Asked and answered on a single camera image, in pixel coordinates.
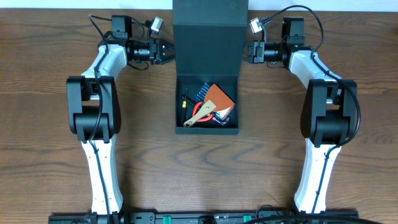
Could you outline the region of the dark green box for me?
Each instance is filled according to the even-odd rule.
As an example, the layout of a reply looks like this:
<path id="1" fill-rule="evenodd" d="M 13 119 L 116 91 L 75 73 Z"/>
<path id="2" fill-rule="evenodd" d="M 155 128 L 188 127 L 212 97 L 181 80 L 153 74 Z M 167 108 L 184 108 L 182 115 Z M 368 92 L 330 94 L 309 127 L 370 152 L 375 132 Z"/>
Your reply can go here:
<path id="1" fill-rule="evenodd" d="M 238 106 L 227 123 L 206 121 L 184 128 L 183 96 L 194 98 L 204 84 L 215 84 L 238 102 L 238 77 L 248 25 L 248 0 L 173 0 L 177 134 L 237 135 Z"/>

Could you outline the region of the orange scraper wooden handle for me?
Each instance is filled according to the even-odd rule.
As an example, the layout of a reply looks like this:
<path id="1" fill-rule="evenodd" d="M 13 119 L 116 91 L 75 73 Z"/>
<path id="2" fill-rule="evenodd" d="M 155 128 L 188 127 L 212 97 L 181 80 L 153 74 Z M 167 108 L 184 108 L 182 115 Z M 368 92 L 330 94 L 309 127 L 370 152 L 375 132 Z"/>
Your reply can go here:
<path id="1" fill-rule="evenodd" d="M 235 107 L 234 101 L 216 84 L 205 83 L 195 94 L 192 117 L 183 122 L 183 127 L 207 121 L 225 123 Z"/>

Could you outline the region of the small hammer orange label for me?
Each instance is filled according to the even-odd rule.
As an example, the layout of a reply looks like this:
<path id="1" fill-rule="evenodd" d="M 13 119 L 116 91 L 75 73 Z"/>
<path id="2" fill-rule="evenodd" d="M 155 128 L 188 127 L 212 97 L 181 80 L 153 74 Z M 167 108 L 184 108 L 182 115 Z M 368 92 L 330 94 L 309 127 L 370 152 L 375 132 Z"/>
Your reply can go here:
<path id="1" fill-rule="evenodd" d="M 217 122 L 221 125 L 221 126 L 225 126 L 227 125 L 227 123 L 230 121 L 230 117 L 227 116 L 225 119 L 217 119 Z"/>

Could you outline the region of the black yellow screwdriver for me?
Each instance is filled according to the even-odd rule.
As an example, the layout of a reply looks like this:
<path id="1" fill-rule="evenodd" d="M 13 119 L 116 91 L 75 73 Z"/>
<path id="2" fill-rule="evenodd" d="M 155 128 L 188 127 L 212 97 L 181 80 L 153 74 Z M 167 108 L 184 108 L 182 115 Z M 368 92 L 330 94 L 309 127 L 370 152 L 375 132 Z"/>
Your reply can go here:
<path id="1" fill-rule="evenodd" d="M 187 116 L 187 93 L 188 93 L 188 88 L 185 89 L 185 93 L 182 95 L 182 105 L 178 116 L 178 125 L 181 127 L 183 127 L 183 124 L 186 121 L 186 116 Z"/>

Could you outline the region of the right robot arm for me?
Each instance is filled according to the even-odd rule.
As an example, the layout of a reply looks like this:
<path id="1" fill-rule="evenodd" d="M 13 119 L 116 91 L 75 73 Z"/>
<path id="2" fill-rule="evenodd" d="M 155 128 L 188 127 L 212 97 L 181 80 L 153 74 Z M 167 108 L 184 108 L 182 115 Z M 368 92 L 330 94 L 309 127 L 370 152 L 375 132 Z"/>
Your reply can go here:
<path id="1" fill-rule="evenodd" d="M 243 60 L 253 64 L 281 62 L 306 88 L 300 117 L 305 161 L 294 203 L 300 213 L 321 214 L 326 210 L 333 165 L 342 146 L 357 134 L 361 112 L 356 82 L 333 73 L 316 50 L 305 45 L 303 28 L 302 17 L 284 17 L 280 42 L 248 42 Z"/>

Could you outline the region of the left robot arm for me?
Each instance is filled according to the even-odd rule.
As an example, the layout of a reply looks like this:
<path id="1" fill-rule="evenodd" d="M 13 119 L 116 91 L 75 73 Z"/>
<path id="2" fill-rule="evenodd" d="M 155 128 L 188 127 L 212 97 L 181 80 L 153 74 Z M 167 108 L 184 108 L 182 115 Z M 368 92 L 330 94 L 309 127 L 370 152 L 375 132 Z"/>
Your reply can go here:
<path id="1" fill-rule="evenodd" d="M 118 214 L 124 200 L 116 172 L 116 140 L 121 129 L 121 110 L 116 79 L 125 67 L 137 64 L 163 65 L 175 59 L 174 45 L 156 39 L 163 25 L 159 17 L 141 26 L 145 42 L 132 38 L 138 20 L 126 15 L 109 18 L 111 30 L 100 33 L 98 54 L 86 71 L 66 82 L 68 119 L 71 132 L 81 142 L 88 160 L 93 202 L 97 215 Z"/>

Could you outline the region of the blue precision screwdriver case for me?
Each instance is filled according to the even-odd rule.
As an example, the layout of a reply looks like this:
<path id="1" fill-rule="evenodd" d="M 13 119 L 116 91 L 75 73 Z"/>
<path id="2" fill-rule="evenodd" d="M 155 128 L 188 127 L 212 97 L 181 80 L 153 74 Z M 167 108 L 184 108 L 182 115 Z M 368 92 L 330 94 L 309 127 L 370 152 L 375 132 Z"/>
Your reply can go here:
<path id="1" fill-rule="evenodd" d="M 199 102 L 205 103 L 206 100 L 209 100 L 210 97 L 207 96 L 208 93 L 216 95 L 217 99 L 221 100 L 221 108 L 216 108 L 212 112 L 213 117 L 210 120 L 217 122 L 218 118 L 225 119 L 229 116 L 230 112 L 234 109 L 234 101 L 216 84 L 212 84 L 212 86 L 210 86 L 205 83 L 194 96 L 195 105 Z"/>

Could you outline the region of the red handled pliers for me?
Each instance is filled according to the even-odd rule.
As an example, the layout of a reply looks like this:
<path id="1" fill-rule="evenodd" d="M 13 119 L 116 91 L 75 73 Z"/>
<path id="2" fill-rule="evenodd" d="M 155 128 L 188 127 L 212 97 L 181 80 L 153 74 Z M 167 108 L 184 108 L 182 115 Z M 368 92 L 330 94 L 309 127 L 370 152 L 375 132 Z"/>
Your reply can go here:
<path id="1" fill-rule="evenodd" d="M 215 108 L 216 105 L 211 100 L 206 103 L 199 102 L 194 107 L 192 118 L 195 122 L 209 121 L 213 117 L 212 112 Z"/>

